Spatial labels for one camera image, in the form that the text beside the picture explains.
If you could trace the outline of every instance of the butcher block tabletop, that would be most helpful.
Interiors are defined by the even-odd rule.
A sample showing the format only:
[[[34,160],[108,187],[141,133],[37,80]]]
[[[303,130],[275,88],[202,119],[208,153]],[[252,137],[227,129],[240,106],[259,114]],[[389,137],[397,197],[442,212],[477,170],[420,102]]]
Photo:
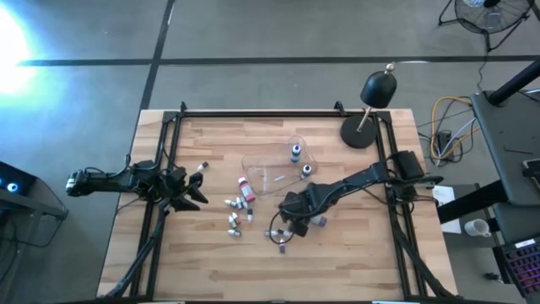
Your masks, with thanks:
[[[391,113],[397,147],[412,150],[425,168],[413,113]],[[164,110],[142,111],[132,146],[132,162],[153,160]],[[161,245],[155,300],[177,301],[360,301],[401,300],[402,289],[388,217],[388,208],[363,191],[339,200],[324,215],[326,227],[311,226],[305,237],[295,236],[285,254],[264,231],[288,189],[257,197],[253,218],[239,214],[241,237],[228,235],[233,209],[225,199],[240,195],[238,176],[245,155],[268,155],[265,144],[281,144],[300,136],[318,163],[309,182],[333,183],[379,161],[376,145],[349,148],[339,136],[340,117],[196,117],[181,120],[175,163],[187,174],[207,161],[200,188],[208,204],[201,211],[171,212]],[[170,150],[172,128],[167,133]],[[386,136],[385,151],[389,146]],[[305,182],[291,186],[301,190]],[[369,188],[384,199],[381,185]],[[430,195],[426,190],[421,194]],[[136,198],[122,194],[119,208]],[[114,287],[136,256],[145,202],[122,209],[115,218],[98,294]],[[412,214],[420,256],[435,277],[452,293],[456,284],[435,204],[415,203]],[[276,220],[276,228],[287,226]],[[149,260],[143,266],[140,293],[146,290]],[[413,266],[407,258],[411,289],[417,292]]]

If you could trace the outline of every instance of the desk lamp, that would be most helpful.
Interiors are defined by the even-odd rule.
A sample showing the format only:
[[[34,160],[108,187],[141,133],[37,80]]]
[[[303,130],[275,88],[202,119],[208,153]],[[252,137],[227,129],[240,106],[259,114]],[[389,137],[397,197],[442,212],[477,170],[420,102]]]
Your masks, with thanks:
[[[349,147],[363,149],[375,141],[376,129],[368,116],[372,108],[386,108],[394,96],[397,81],[392,72],[396,69],[393,63],[386,65],[385,71],[371,74],[365,81],[360,99],[368,105],[365,114],[351,116],[345,119],[341,126],[341,139]]]

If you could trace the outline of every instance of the white cup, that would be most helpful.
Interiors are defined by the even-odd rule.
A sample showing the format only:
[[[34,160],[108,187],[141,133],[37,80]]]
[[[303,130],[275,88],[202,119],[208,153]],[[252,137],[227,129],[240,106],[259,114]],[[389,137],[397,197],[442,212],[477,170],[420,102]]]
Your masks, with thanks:
[[[468,221],[465,224],[465,232],[469,236],[483,236],[483,237],[491,236],[491,232],[489,232],[488,222],[481,219]]]

